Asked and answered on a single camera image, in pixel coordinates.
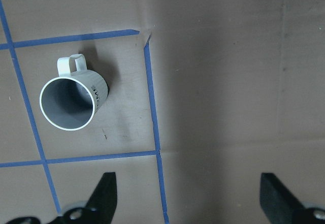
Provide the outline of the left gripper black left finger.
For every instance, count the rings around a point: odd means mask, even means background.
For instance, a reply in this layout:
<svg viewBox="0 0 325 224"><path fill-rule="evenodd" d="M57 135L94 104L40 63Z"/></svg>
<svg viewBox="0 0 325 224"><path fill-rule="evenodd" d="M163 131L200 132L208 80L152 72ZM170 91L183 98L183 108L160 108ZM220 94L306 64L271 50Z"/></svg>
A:
<svg viewBox="0 0 325 224"><path fill-rule="evenodd" d="M59 215L51 223L111 223L117 207L116 173L104 173L83 207L75 207Z"/></svg>

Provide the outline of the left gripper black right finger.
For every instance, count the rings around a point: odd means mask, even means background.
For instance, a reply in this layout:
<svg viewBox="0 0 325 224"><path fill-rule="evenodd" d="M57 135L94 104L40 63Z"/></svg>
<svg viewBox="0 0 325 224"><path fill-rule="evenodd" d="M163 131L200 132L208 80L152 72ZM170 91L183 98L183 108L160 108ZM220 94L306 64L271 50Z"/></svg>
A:
<svg viewBox="0 0 325 224"><path fill-rule="evenodd" d="M324 223L324 209L305 207L273 173L261 173L259 204L270 223Z"/></svg>

